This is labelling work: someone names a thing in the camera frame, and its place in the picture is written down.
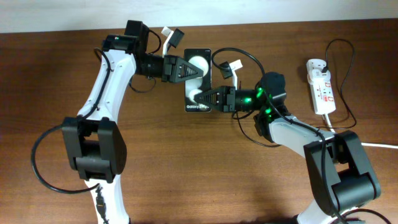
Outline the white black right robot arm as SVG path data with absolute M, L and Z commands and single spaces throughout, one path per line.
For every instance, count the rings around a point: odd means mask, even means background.
M 276 72 L 263 74 L 252 90 L 221 86 L 194 96 L 224 113 L 256 111 L 258 135 L 305 158 L 314 200 L 291 223 L 347 223 L 347 215 L 381 195 L 368 155 L 356 133 L 305 124 L 288 112 L 285 98 L 285 78 Z

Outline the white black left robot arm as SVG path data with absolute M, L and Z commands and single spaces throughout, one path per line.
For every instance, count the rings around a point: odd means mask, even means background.
M 134 75 L 180 83 L 203 76 L 183 58 L 167 53 L 184 33 L 164 27 L 162 54 L 147 52 L 150 29 L 141 21 L 128 21 L 123 35 L 110 34 L 99 49 L 101 68 L 93 89 L 76 117 L 66 117 L 62 134 L 70 167 L 88 186 L 98 223 L 130 223 L 124 207 L 121 174 L 127 146 L 118 128 L 119 110 Z

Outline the black Galaxy flip phone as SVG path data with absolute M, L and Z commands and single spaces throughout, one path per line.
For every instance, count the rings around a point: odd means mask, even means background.
M 211 49 L 185 49 L 184 59 L 203 71 L 202 77 L 185 82 L 184 109 L 187 113 L 208 113 L 211 108 L 197 103 L 194 96 L 211 89 Z

